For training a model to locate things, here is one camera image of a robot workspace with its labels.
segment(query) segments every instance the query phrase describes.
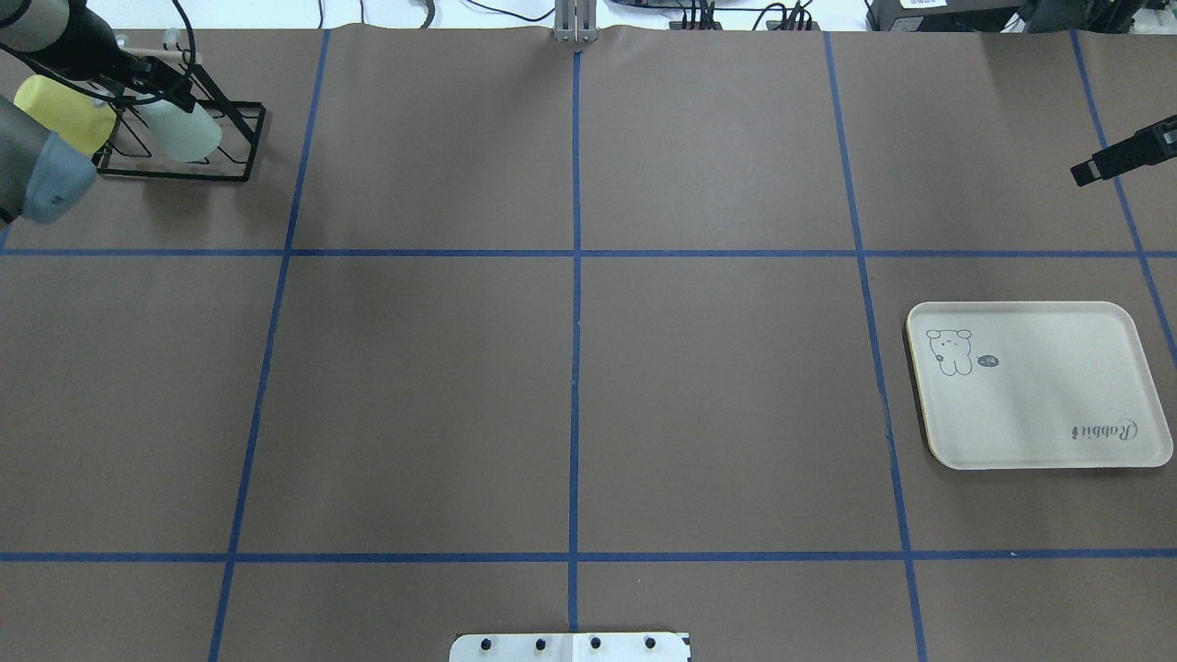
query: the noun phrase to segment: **black wire rack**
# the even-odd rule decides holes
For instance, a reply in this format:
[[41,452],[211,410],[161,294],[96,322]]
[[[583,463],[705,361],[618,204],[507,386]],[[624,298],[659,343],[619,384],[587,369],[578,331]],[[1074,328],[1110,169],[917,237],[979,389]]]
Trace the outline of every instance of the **black wire rack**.
[[197,104],[221,125],[224,138],[217,151],[191,163],[157,155],[161,150],[139,110],[117,106],[114,132],[93,157],[99,174],[198,181],[250,180],[261,145],[266,107],[258,101],[231,101],[202,66],[191,66],[193,86],[202,94]]

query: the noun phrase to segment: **black cable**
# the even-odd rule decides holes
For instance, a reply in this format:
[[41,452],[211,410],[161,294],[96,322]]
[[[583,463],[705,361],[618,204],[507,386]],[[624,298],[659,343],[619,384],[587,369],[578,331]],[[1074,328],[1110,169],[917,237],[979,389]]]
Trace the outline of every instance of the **black cable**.
[[530,24],[538,24],[539,21],[541,21],[541,20],[546,19],[547,16],[550,16],[550,15],[552,15],[552,14],[556,13],[556,7],[552,7],[551,11],[548,11],[543,16],[537,16],[537,18],[532,19],[532,18],[525,16],[523,14],[517,14],[514,12],[508,12],[506,9],[499,9],[497,7],[487,7],[486,5],[483,5],[481,2],[476,2],[474,0],[466,0],[466,2],[470,2],[471,5],[473,5],[476,7],[481,7],[481,8],[486,9],[487,12],[494,12],[496,14],[506,14],[508,16],[514,16],[514,18],[521,20],[521,21],[527,21]]
[[785,7],[783,2],[773,2],[767,7],[760,9],[760,15],[756,16],[756,22],[752,24],[752,29],[760,27],[760,21],[764,20],[764,15],[773,9],[780,9],[780,24],[784,25],[789,20],[789,7]]
[[79,94],[85,94],[86,97],[89,97],[91,99],[98,99],[99,101],[102,101],[102,102],[106,102],[106,104],[112,104],[112,105],[118,105],[118,106],[124,106],[124,107],[126,107],[126,106],[146,106],[147,104],[154,104],[155,101],[159,101],[160,99],[162,99],[165,97],[169,97],[169,95],[174,94],[177,91],[180,90],[180,87],[184,86],[185,82],[192,81],[192,65],[195,64],[195,61],[197,61],[197,37],[195,37],[195,34],[192,31],[192,21],[188,20],[188,14],[185,13],[184,7],[180,6],[180,0],[172,0],[172,5],[174,5],[175,6],[175,11],[180,13],[180,19],[184,20],[184,31],[187,33],[187,37],[188,37],[188,49],[187,51],[184,51],[184,49],[180,51],[180,53],[181,53],[180,59],[181,60],[186,60],[184,62],[185,64],[184,75],[181,75],[180,80],[177,80],[175,84],[171,88],[165,90],[164,92],[158,92],[155,95],[148,97],[146,99],[129,99],[128,100],[128,99],[120,99],[118,97],[107,97],[105,94],[97,94],[94,92],[91,92],[89,90],[86,90],[85,87],[81,87],[79,85],[74,85],[73,81],[67,80],[65,77],[62,77],[58,72],[55,72],[55,71],[53,71],[53,69],[51,69],[51,68],[41,65],[40,62],[29,60],[28,58],[26,58],[24,55],[24,53],[18,53],[16,51],[13,51],[12,48],[8,48],[4,44],[0,44],[0,51],[4,51],[6,53],[8,53],[9,55],[12,55],[13,58],[16,58],[21,62],[25,62],[25,66],[27,66],[28,68],[35,71],[36,73],[39,73],[39,74],[41,74],[41,75],[44,75],[46,78],[49,78],[49,79],[52,79],[52,80],[54,80],[56,82],[60,82],[61,85],[68,87],[69,90],[73,90],[74,92],[78,92]]
[[[660,11],[667,11],[667,9],[676,9],[677,11],[678,9],[678,7],[671,7],[670,5],[626,5],[626,4],[621,2],[620,0],[613,0],[613,2],[617,2],[618,5],[620,5],[623,7],[629,7],[631,9],[656,9],[656,11],[657,9],[660,9]],[[717,12],[760,12],[763,9],[760,9],[759,7],[716,7],[716,11]]]
[[433,0],[425,0],[425,22],[421,24],[420,29],[425,29],[433,25],[433,16],[438,13],[438,7]]

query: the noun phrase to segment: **tray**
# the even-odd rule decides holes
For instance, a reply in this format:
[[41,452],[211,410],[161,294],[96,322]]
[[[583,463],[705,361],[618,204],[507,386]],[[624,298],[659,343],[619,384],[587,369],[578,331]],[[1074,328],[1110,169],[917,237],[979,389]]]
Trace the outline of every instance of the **tray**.
[[927,445],[945,466],[1161,466],[1173,443],[1124,309],[929,302],[907,315]]

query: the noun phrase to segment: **metal bracket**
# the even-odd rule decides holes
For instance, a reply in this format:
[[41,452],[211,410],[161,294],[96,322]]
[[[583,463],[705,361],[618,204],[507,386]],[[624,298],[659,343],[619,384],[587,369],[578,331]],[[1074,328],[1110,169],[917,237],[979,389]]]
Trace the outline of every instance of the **metal bracket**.
[[450,662],[691,662],[683,633],[464,635]]
[[597,0],[556,0],[556,40],[597,41]]

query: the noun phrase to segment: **blue tape line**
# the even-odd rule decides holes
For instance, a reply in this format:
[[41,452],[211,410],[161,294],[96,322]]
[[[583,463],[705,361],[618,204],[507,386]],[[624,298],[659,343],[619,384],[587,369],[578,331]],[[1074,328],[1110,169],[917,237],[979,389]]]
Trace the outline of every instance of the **blue tape line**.
[[86,257],[86,258],[277,258],[282,249],[8,249],[5,254],[26,257]]
[[[838,93],[838,71],[833,61],[833,42],[829,32],[822,33],[825,40],[825,61],[830,72],[830,94],[833,100],[833,118],[838,128],[838,148],[842,152],[842,173],[846,181],[846,204],[850,208],[850,224],[855,233],[855,250],[858,253],[858,278],[863,289],[863,304],[866,306],[866,329],[871,339],[871,356],[875,359],[875,379],[879,397],[883,399],[883,417],[886,423],[887,451],[891,456],[891,489],[895,495],[895,510],[899,524],[899,542],[905,555],[911,554],[911,535],[907,531],[907,510],[903,498],[903,479],[899,476],[899,456],[895,448],[895,428],[891,424],[891,403],[886,395],[886,378],[883,375],[883,353],[879,349],[878,329],[875,323],[875,302],[871,297],[870,276],[866,271],[866,254],[863,246],[862,225],[858,218],[858,199],[855,196],[855,178],[850,167],[850,150],[846,146],[846,128],[842,114],[842,99]],[[916,635],[916,653],[919,662],[927,662],[927,644],[924,640],[924,618],[919,607],[919,588],[916,583],[916,564],[910,557],[904,560],[907,576],[907,597],[911,602],[911,621]]]
[[566,563],[564,552],[457,552],[457,554],[238,554],[238,563]]
[[[1091,123],[1096,126],[1096,135],[1099,138],[1099,147],[1108,147],[1108,138],[1104,135],[1103,123],[1099,120],[1099,110],[1096,107],[1096,97],[1091,92],[1091,79],[1088,77],[1088,66],[1083,59],[1083,46],[1079,44],[1079,34],[1071,31],[1071,48],[1075,51],[1075,64],[1079,67],[1079,79],[1083,81],[1083,93],[1088,98],[1088,112],[1091,113]],[[1144,283],[1149,287],[1149,296],[1152,297],[1152,306],[1157,311],[1161,320],[1161,330],[1164,331],[1165,343],[1169,345],[1169,356],[1177,364],[1177,342],[1173,340],[1172,327],[1169,324],[1169,316],[1165,315],[1165,306],[1161,302],[1161,292],[1152,278],[1152,267],[1149,266],[1149,258],[1144,252],[1144,243],[1141,240],[1139,229],[1136,219],[1132,218],[1132,207],[1128,204],[1128,194],[1124,193],[1124,184],[1116,177],[1112,180],[1116,187],[1116,197],[1119,198],[1119,208],[1124,212],[1124,221],[1128,224],[1128,232],[1132,236],[1132,245],[1136,246],[1136,257],[1141,262],[1141,271],[1144,273]]]
[[[564,249],[7,249],[14,257],[572,258]],[[1137,251],[936,251],[905,249],[584,249],[581,258],[1137,258]],[[1177,251],[1145,251],[1175,258]]]
[[1177,549],[983,549],[912,551],[916,561],[1016,561],[1020,558],[1177,558]]
[[1133,251],[904,251],[864,250],[869,258],[1136,258]]
[[319,94],[322,92],[322,74],[327,64],[327,49],[331,45],[331,31],[324,31],[322,45],[319,48],[319,67],[314,77],[314,92],[311,95],[311,111],[306,120],[306,135],[302,139],[302,155],[298,166],[298,179],[294,181],[294,199],[291,201],[291,217],[286,224],[286,249],[282,264],[278,271],[278,285],[274,287],[274,303],[270,311],[270,329],[266,332],[266,349],[261,357],[261,371],[258,377],[258,393],[253,402],[253,419],[250,422],[250,438],[245,448],[245,461],[241,465],[241,482],[237,490],[237,505],[233,509],[233,527],[230,530],[228,558],[225,562],[225,574],[221,577],[221,593],[217,602],[217,618],[213,622],[212,642],[208,644],[208,662],[217,662],[220,656],[221,634],[225,629],[225,615],[228,613],[228,597],[233,588],[233,567],[238,545],[241,539],[241,521],[245,517],[245,502],[250,494],[250,476],[253,471],[253,456],[258,446],[258,430],[261,426],[261,405],[266,397],[270,382],[270,364],[274,355],[274,336],[278,333],[278,318],[286,291],[286,276],[290,271],[290,250],[294,243],[294,231],[298,225],[298,212],[302,198],[302,183],[306,179],[306,167],[311,158],[311,143],[314,137],[314,120],[319,112]]
[[561,250],[463,250],[463,249],[293,249],[298,257],[340,258],[570,258]]
[[225,554],[151,551],[7,551],[0,563],[225,563]]
[[584,563],[779,563],[904,561],[903,551],[585,551]]
[[568,631],[579,628],[580,554],[580,57],[572,55],[572,379],[568,416]]
[[857,253],[855,251],[839,250],[839,249],[814,249],[814,250],[590,249],[583,251],[583,254],[586,258],[852,258]]
[[[7,551],[0,563],[225,563],[227,554]],[[1036,558],[1177,558],[1175,548],[943,549],[863,551],[583,551],[580,563],[800,563],[837,561],[1019,561]],[[563,551],[518,552],[238,552],[234,564],[567,563]]]

